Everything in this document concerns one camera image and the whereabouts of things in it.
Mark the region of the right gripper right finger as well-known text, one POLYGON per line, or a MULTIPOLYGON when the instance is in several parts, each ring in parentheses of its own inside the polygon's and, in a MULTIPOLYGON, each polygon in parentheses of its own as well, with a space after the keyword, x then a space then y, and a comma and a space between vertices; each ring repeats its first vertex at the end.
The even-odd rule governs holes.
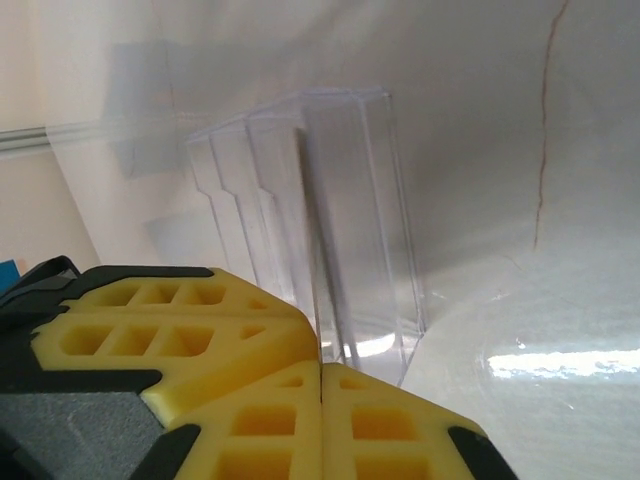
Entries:
POLYGON ((326 479, 506 479, 474 421, 341 364, 322 367, 326 479))

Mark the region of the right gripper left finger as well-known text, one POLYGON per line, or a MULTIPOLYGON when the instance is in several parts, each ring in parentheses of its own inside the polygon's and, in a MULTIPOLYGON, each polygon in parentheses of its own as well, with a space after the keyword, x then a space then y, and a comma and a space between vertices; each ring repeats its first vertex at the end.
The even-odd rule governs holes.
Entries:
POLYGON ((314 331, 295 307, 229 273, 99 287, 66 301, 32 348, 46 371, 159 371, 144 403, 169 431, 200 429, 181 479, 320 475, 314 331))

